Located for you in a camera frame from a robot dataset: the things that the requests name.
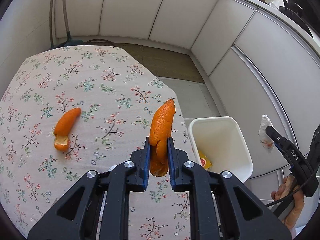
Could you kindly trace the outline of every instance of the finger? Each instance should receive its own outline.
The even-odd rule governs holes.
[[[278,188],[277,193],[276,193],[277,200],[278,200],[279,198],[281,198],[281,195],[282,195],[282,193],[284,192],[284,190],[285,190],[285,184],[281,184],[281,185],[279,186],[279,188]]]
[[[286,182],[285,182],[285,189],[281,194],[282,198],[289,194],[290,188],[291,188],[291,185],[292,185],[293,181],[294,181],[294,176],[293,175],[289,175],[287,180],[286,180]]]
[[[273,200],[275,200],[275,195],[276,195],[276,193],[277,193],[277,192],[276,192],[275,190],[271,192],[271,198],[272,198]]]
[[[276,192],[275,194],[275,200],[279,200],[281,198],[281,194],[279,192]]]
[[[295,226],[302,212],[302,209],[304,207],[304,194],[302,190],[299,190],[297,193],[295,193],[293,195],[293,199],[294,199],[294,208],[291,210],[289,215],[287,215],[287,217],[284,219],[284,224],[289,229],[292,229]]]

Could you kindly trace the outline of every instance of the food package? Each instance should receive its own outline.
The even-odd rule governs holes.
[[[212,166],[212,162],[208,159],[207,156],[205,156],[202,153],[202,151],[198,150],[198,153],[199,153],[199,157],[200,157],[200,160],[201,160],[201,165],[207,171]]]
[[[266,134],[266,128],[268,126],[273,127],[270,119],[265,114],[263,114],[261,117],[261,125],[258,134],[263,147],[267,150],[267,152],[270,153],[273,149],[274,144],[273,140],[271,140],[271,138]]]

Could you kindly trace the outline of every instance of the table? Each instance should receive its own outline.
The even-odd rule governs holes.
[[[63,47],[27,58],[0,102],[0,202],[18,230],[27,236],[88,170],[105,172],[142,148],[169,98],[175,147],[195,160],[175,93],[123,49]],[[82,114],[62,153],[53,130],[74,107]],[[189,239],[189,196],[171,190],[169,174],[150,176],[129,206],[130,239]]]

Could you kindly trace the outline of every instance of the cabinet door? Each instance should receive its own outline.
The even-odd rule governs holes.
[[[217,0],[163,0],[150,40],[190,49]]]
[[[258,135],[261,116],[266,114],[281,134],[285,135],[279,113],[254,74],[254,67],[230,49],[209,76],[227,113],[242,131],[252,162],[252,176],[265,174],[287,164],[276,147],[268,153]]]
[[[98,35],[102,1],[66,0],[69,29],[73,37]],[[67,36],[62,0],[55,0],[55,28],[57,38]]]
[[[305,154],[320,123],[320,60],[288,26],[262,13],[255,12],[235,43],[277,94]]]
[[[253,11],[253,7],[236,0],[218,0],[191,48],[207,75],[231,47]]]
[[[100,35],[147,39],[161,0],[104,0]]]

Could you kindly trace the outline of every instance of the floor mat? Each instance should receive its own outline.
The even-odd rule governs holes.
[[[114,43],[127,51],[153,75],[204,83],[189,55],[137,44]],[[89,42],[88,45],[107,45],[107,42]]]

